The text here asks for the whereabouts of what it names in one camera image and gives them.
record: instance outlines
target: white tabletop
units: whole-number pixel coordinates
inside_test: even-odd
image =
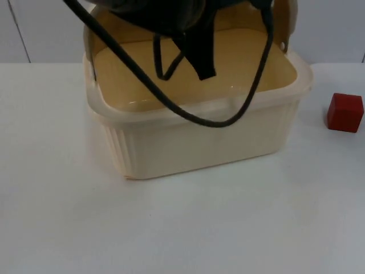
[[[82,65],[0,65],[1,274],[365,272],[364,65],[315,65],[282,151],[146,182],[113,168]]]

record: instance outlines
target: cream plastic container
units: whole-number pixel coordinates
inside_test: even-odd
[[[171,80],[161,81],[155,75],[151,41],[128,41],[123,47],[182,108],[203,118],[225,120],[242,106],[265,41],[266,34],[255,29],[216,32],[217,76],[205,81],[186,60]],[[283,52],[280,45],[273,45],[247,113],[221,129],[198,126],[164,108],[108,48],[101,47],[92,59],[87,49],[87,101],[106,133],[116,168],[126,178],[148,179],[278,151],[313,83],[310,66],[296,53]],[[162,51],[167,67],[178,51],[169,39],[162,41]]]

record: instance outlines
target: black strap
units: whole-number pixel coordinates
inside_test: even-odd
[[[183,49],[177,57],[172,61],[171,65],[167,69],[167,72],[164,74],[163,68],[162,68],[162,56],[161,56],[161,36],[158,34],[155,34],[153,36],[153,58],[155,60],[155,70],[157,77],[161,80],[168,81],[170,80],[172,74],[177,69],[180,62],[185,57],[185,50]]]
[[[109,49],[133,72],[133,74],[140,80],[145,87],[159,100],[166,108],[173,111],[175,114],[205,127],[223,128],[234,124],[247,111],[251,104],[253,96],[256,92],[260,82],[267,58],[270,53],[271,46],[274,40],[273,15],[271,8],[264,8],[261,10],[261,17],[267,31],[267,41],[265,49],[262,53],[261,60],[256,72],[253,84],[246,98],[246,101],[240,110],[230,119],[222,122],[215,122],[212,120],[197,117],[191,113],[186,112],[181,107],[171,101],[148,77],[148,75],[137,65],[137,63],[123,50],[123,48],[113,39],[113,37],[99,24],[99,22],[87,12],[87,10],[77,0],[63,0],[65,4],[76,14],[80,20],[88,26],[108,47]]]

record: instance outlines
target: wall seam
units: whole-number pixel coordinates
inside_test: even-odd
[[[25,45],[25,42],[24,42],[24,39],[23,39],[23,35],[22,35],[22,32],[21,32],[20,27],[19,27],[19,23],[18,23],[17,17],[15,16],[15,12],[14,12],[14,9],[13,9],[13,6],[12,6],[10,0],[7,0],[7,5],[9,7],[9,10],[10,10],[10,13],[11,13],[11,17],[13,18],[13,21],[15,23],[15,26],[17,27],[18,34],[19,34],[19,36],[21,38],[21,41],[22,41],[22,44],[23,44],[23,48],[24,48],[25,54],[27,55],[28,62],[31,63],[31,60],[30,60],[30,57],[29,57],[29,53],[28,53],[28,49],[27,49],[27,47]]]

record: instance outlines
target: red cube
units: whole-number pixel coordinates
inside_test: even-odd
[[[356,133],[363,115],[361,96],[335,93],[327,114],[328,128]]]

